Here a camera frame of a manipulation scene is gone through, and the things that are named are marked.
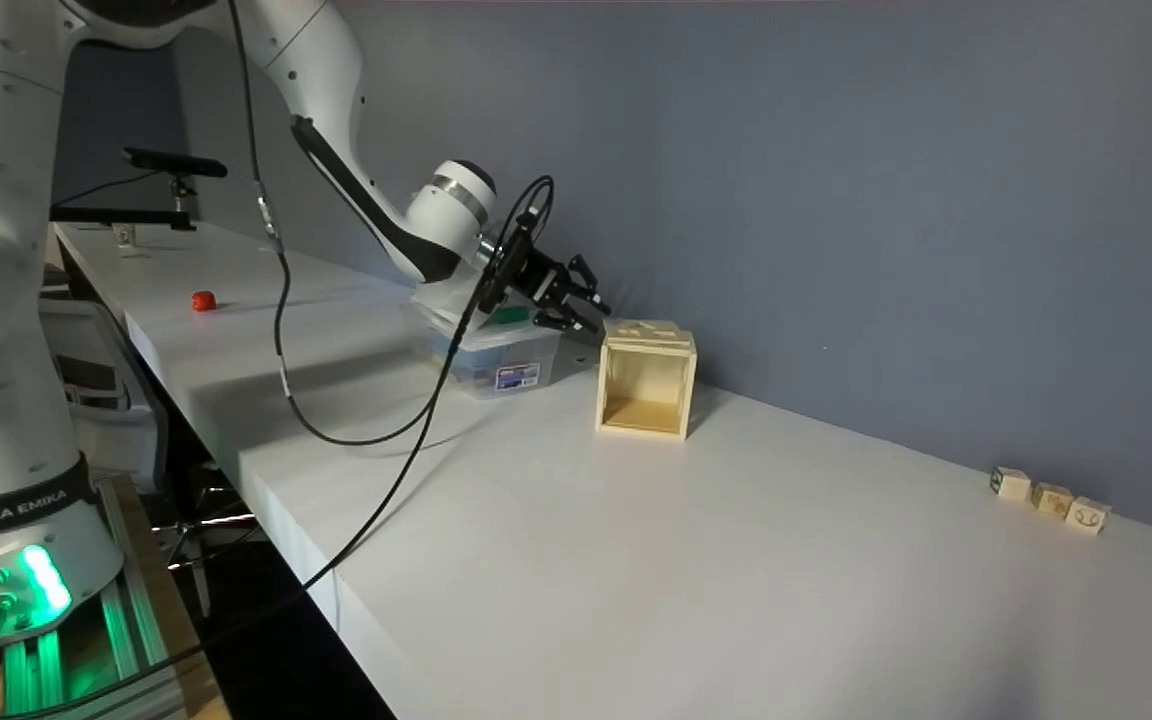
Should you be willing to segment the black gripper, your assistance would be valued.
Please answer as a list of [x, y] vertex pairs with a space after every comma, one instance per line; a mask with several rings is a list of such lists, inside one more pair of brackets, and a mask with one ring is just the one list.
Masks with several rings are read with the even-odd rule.
[[606, 328], [606, 305], [583, 254], [552, 258], [532, 238], [507, 243], [488, 258], [475, 309], [491, 310], [507, 295], [526, 299], [538, 322], [573, 322], [591, 334]]

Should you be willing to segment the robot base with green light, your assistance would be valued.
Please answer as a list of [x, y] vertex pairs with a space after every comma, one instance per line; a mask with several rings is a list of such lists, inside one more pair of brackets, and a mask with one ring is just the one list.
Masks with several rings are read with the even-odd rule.
[[130, 502], [102, 519], [125, 569], [101, 591], [61, 576], [61, 539], [0, 558], [0, 720], [196, 720], [215, 705], [159, 533]]

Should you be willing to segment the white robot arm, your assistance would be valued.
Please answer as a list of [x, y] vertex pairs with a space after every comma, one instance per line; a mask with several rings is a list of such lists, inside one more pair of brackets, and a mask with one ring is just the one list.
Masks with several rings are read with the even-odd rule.
[[305, 157], [435, 310], [518, 295], [556, 322], [600, 316], [594, 274], [532, 243], [534, 215], [485, 232], [491, 181], [475, 165], [439, 165], [405, 209], [380, 197], [350, 137], [364, 52], [336, 0], [0, 0], [0, 533], [77, 502], [79, 450], [36, 316], [70, 49], [164, 49], [215, 12], [238, 18], [238, 52], [280, 88]]

